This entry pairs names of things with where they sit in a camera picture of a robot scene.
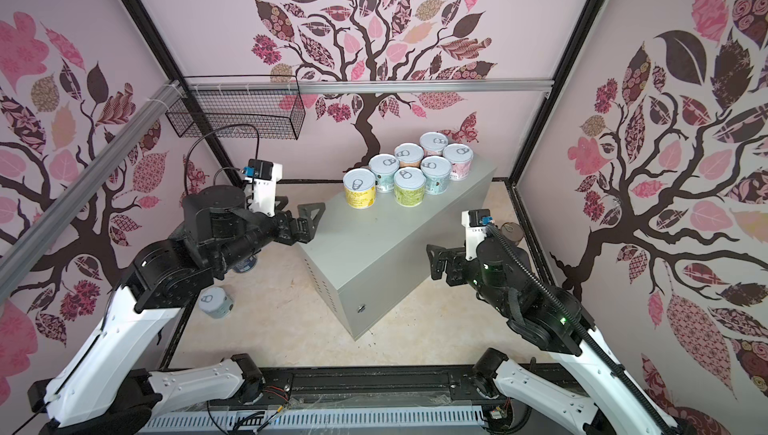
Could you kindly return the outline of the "yellow labelled can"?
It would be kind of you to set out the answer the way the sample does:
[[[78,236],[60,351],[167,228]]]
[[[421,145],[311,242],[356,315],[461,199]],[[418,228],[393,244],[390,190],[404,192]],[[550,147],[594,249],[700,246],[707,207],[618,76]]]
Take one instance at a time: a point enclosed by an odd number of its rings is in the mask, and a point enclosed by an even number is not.
[[[347,204],[354,209],[366,209],[375,203],[376,177],[365,168],[349,170],[343,176]]]

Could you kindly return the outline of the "green labelled can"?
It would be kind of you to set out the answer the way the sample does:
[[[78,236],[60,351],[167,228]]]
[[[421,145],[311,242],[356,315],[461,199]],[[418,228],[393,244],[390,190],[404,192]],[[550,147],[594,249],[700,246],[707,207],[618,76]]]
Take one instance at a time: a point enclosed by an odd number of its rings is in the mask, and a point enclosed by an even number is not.
[[[422,203],[426,192],[426,177],[421,169],[400,168],[394,175],[396,202],[403,207],[415,207]]]

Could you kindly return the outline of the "grey teal can front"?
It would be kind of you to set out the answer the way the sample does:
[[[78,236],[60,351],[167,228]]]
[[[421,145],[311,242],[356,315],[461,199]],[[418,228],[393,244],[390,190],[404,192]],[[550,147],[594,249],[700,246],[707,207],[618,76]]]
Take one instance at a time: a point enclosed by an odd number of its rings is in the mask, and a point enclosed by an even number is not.
[[[442,156],[425,157],[420,164],[425,176],[425,190],[430,195],[444,193],[450,182],[452,164]]]

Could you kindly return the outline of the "small light blue can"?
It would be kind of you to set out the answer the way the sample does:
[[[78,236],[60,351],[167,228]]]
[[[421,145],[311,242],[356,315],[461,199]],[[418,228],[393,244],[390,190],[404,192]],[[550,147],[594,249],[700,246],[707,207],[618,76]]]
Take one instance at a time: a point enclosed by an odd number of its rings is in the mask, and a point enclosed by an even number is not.
[[[369,162],[369,169],[376,178],[378,192],[390,193],[394,190],[394,176],[400,169],[400,162],[394,155],[375,155]]]

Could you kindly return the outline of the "pink white labelled can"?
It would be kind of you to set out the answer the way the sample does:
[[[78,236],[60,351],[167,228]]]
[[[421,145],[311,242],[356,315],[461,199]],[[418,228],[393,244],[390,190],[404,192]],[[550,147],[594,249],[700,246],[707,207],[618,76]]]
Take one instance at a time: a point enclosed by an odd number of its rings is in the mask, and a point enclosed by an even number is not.
[[[465,144],[448,144],[442,152],[442,156],[451,163],[450,178],[452,181],[464,180],[471,171],[473,150]]]

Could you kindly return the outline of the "orange labelled can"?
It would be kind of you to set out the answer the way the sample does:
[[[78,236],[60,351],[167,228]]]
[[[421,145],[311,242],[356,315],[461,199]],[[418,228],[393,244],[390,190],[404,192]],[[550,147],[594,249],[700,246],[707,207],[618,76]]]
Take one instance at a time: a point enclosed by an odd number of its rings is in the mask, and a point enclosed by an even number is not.
[[[424,149],[416,143],[402,143],[395,148],[394,156],[401,168],[419,168],[424,158]]]

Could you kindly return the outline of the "tall blue labelled can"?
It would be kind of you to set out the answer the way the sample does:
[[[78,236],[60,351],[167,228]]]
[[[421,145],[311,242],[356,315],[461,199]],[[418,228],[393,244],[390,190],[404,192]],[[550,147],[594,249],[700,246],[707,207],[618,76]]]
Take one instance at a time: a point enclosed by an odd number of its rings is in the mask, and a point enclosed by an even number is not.
[[[242,260],[237,265],[235,265],[232,268],[232,270],[237,272],[237,273],[240,273],[240,274],[247,273],[247,272],[249,272],[250,270],[252,270],[255,267],[257,262],[258,262],[258,256],[257,255],[252,255],[252,256],[247,257],[246,259]]]

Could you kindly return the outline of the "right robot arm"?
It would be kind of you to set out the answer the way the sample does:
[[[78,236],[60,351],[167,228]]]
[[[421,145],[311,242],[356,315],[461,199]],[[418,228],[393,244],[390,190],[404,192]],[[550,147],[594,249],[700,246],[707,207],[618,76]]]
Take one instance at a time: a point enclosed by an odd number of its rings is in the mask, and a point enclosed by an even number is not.
[[[474,367],[485,397],[525,404],[572,434],[695,433],[692,423],[666,413],[640,389],[588,312],[572,295],[539,279],[524,250],[489,235],[458,248],[429,245],[426,252],[432,279],[474,289],[514,333],[549,353],[583,391],[562,388],[488,349]]]

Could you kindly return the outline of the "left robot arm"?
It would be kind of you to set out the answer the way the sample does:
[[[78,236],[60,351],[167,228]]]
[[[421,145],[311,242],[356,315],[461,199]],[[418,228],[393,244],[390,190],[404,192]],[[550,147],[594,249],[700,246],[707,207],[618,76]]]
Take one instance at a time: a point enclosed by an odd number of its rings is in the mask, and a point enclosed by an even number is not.
[[[31,409],[49,418],[41,433],[135,434],[168,412],[261,395],[264,377],[247,354],[176,372],[135,366],[160,330],[215,280],[272,242],[310,242],[325,211],[324,203],[312,203],[300,205],[297,216],[284,207],[253,212],[246,203],[245,192],[228,185],[184,198],[183,223],[135,256],[73,360],[30,387]]]

